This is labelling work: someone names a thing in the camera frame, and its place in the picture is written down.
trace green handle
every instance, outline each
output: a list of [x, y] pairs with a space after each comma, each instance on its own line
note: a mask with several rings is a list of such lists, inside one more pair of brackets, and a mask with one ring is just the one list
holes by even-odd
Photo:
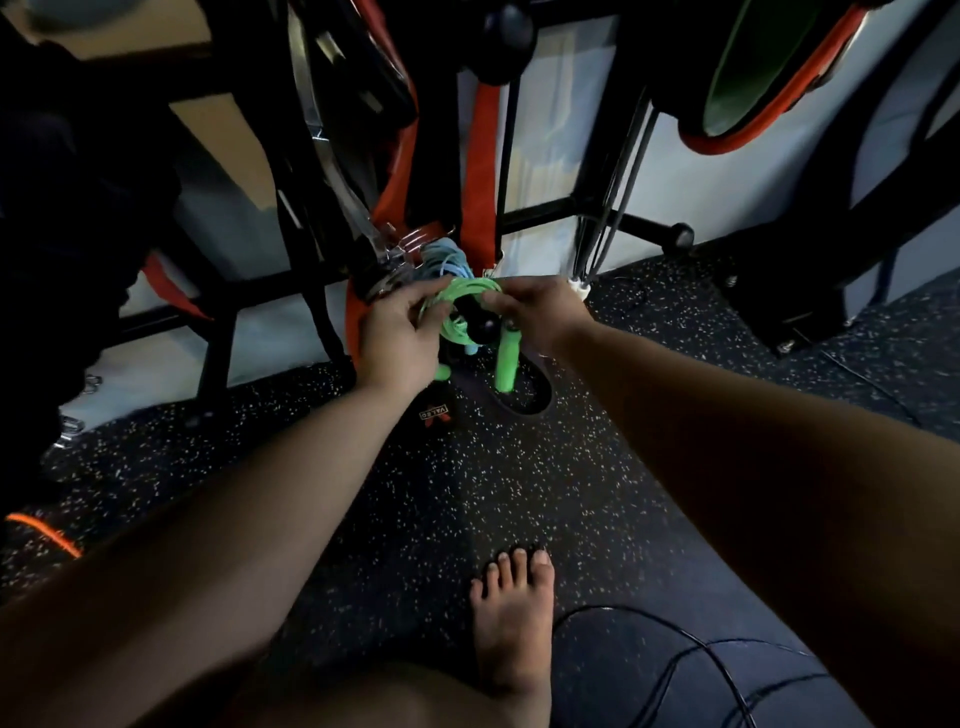
[[500, 348], [496, 352], [496, 378], [493, 386], [497, 392], [508, 394], [514, 391], [516, 368], [520, 364], [520, 329], [509, 321], [500, 329]]

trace forearm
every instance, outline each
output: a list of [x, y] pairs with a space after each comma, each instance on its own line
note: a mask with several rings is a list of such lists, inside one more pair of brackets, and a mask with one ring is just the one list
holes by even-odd
[[127, 725], [262, 648], [406, 404], [373, 389], [331, 402], [0, 613], [8, 710]]
[[874, 701], [875, 719], [896, 700], [900, 675], [879, 675], [894, 655], [917, 675], [918, 654], [931, 672], [956, 666], [958, 446], [600, 325], [562, 359], [721, 556]]

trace speckled rubber flooring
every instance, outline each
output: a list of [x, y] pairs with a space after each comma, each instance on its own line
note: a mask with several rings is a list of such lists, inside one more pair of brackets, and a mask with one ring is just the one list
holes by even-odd
[[[703, 263], [641, 262], [608, 276], [590, 302], [602, 321], [680, 352], [903, 417], [816, 351], [777, 360], [723, 303]], [[960, 276], [869, 312], [825, 349], [894, 392], [924, 426], [960, 439]], [[331, 365], [317, 365], [237, 387], [206, 430], [186, 426], [186, 403], [100, 427], [50, 459], [51, 473], [73, 487], [61, 503], [37, 512], [90, 548], [341, 394], [346, 381]], [[553, 411], [536, 424], [495, 424], [460, 397], [453, 430], [388, 442], [276, 638], [268, 669], [278, 679], [303, 665], [371, 656], [414, 659], [469, 679], [469, 578], [517, 544], [550, 548], [558, 614], [620, 602], [704, 639], [800, 646], [626, 449], [576, 377], [556, 371], [556, 388]], [[772, 485], [777, 476], [770, 473]], [[28, 529], [9, 528], [0, 582], [6, 597], [69, 558]], [[664, 664], [685, 646], [639, 617], [574, 618], [555, 641], [554, 721], [626, 726]], [[718, 650], [745, 693], [817, 671], [815, 663], [762, 645]], [[678, 671], [657, 725], [720, 725], [731, 707], [723, 681], [697, 655]], [[830, 680], [778, 692], [760, 705], [756, 720], [867, 725]]]

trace orange cord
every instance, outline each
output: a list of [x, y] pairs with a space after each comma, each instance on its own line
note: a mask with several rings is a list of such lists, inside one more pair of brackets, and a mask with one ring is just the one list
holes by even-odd
[[33, 516], [28, 516], [25, 513], [8, 513], [7, 521], [26, 523], [30, 527], [35, 528], [75, 559], [79, 559], [84, 555], [84, 553], [80, 551], [80, 549], [77, 548], [77, 546], [70, 541], [70, 539], [60, 533], [56, 528], [50, 527], [40, 519], [35, 519]]

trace metal clip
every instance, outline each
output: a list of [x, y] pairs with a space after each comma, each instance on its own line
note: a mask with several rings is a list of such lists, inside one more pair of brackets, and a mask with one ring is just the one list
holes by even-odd
[[69, 415], [60, 415], [60, 430], [64, 435], [79, 435], [86, 429], [86, 423]]
[[104, 378], [102, 376], [86, 375], [84, 377], [83, 394], [92, 395], [94, 392], [100, 389], [100, 385], [103, 383], [104, 383]]

